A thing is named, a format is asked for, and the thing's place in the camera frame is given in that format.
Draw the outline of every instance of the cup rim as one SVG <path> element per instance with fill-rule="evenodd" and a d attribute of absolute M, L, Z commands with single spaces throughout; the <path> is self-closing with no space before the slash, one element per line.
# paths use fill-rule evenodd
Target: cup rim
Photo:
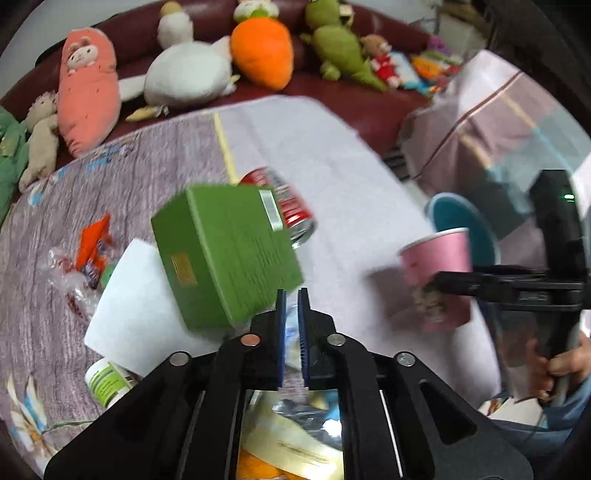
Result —
<path fill-rule="evenodd" d="M 418 240 L 415 240 L 414 242 L 405 245 L 404 247 L 402 247 L 400 250 L 398 250 L 398 255 L 402 255 L 402 253 L 405 250 L 408 250 L 409 248 L 412 247 L 416 247 L 417 245 L 423 244 L 425 242 L 428 242 L 429 240 L 433 240 L 434 238 L 440 237 L 440 236 L 444 236 L 444 235 L 450 235 L 451 233 L 462 233 L 462 232 L 466 232 L 468 233 L 470 229 L 467 226 L 459 226 L 456 228 L 450 228 L 449 230 L 444 230 L 442 232 L 435 232 L 432 233 L 431 235 L 427 235 L 424 236 L 423 238 L 420 238 Z"/>

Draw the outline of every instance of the cardboard box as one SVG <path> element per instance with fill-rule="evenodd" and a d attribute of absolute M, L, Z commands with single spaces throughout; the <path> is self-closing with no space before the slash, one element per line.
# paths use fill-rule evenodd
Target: cardboard box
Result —
<path fill-rule="evenodd" d="M 168 281 L 190 330 L 228 327 L 271 307 L 303 278 L 274 194 L 194 185 L 152 218 Z"/>

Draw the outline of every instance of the white paper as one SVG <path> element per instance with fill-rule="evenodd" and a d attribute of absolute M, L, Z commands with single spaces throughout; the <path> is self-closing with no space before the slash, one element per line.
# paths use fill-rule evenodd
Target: white paper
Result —
<path fill-rule="evenodd" d="M 174 352 L 198 356 L 216 351 L 222 335 L 187 330 L 158 249 L 136 238 L 103 292 L 84 343 L 145 377 Z"/>

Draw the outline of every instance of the green crocodile plush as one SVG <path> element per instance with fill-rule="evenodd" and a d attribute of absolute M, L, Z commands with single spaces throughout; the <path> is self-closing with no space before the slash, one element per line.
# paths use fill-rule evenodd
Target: green crocodile plush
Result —
<path fill-rule="evenodd" d="M 363 59 L 357 36 L 341 24 L 338 0 L 310 0 L 306 5 L 306 24 L 312 35 L 302 35 L 322 60 L 320 73 L 324 80 L 336 81 L 345 74 L 358 83 L 381 92 L 388 89 Z"/>

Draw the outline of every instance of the red leather sofa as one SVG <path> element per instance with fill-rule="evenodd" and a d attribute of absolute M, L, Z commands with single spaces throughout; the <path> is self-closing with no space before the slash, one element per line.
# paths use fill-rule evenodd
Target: red leather sofa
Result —
<path fill-rule="evenodd" d="M 283 95 L 301 95 L 314 98 L 339 115 L 356 129 L 359 135 L 378 154 L 385 154 L 396 143 L 404 118 L 414 109 L 426 104 L 426 99 L 414 91 L 393 90 L 376 92 L 347 79 L 328 82 L 320 77 L 314 51 L 305 46 L 299 34 L 307 31 L 304 7 L 308 0 L 274 0 L 279 6 L 279 20 L 291 31 L 295 52 L 294 75 Z M 229 35 L 235 23 L 232 14 L 236 0 L 180 0 L 194 22 L 196 40 L 214 42 Z M 119 78 L 144 74 L 161 53 L 156 39 L 160 8 L 164 2 L 156 2 L 123 12 L 96 25 L 113 42 L 117 56 Z M 376 33 L 384 36 L 395 50 L 418 53 L 426 48 L 428 35 L 406 24 L 390 19 L 369 9 L 355 6 L 353 30 L 359 35 Z M 32 71 L 27 73 L 1 100 L 0 105 L 23 120 L 35 98 L 49 90 L 57 91 L 61 48 L 57 48 Z M 227 105 L 273 95 L 274 92 L 253 85 L 244 77 L 238 89 L 230 96 L 219 98 L 210 106 Z M 155 119 L 138 123 L 125 122 L 125 117 L 145 105 L 143 98 L 123 105 L 119 122 L 107 141 L 142 128 Z M 67 164 L 72 157 L 61 145 L 58 166 Z"/>

